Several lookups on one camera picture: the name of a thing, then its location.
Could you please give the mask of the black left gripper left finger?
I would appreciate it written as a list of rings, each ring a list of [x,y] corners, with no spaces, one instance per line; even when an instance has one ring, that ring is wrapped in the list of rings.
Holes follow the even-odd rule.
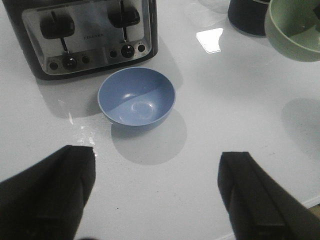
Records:
[[[96,179],[89,146],[66,145],[0,183],[2,240],[72,240]]]

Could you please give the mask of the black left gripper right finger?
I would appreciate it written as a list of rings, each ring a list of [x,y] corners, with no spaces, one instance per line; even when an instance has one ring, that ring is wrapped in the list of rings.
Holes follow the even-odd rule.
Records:
[[[318,240],[320,220],[248,152],[223,152],[218,189],[237,240]]]

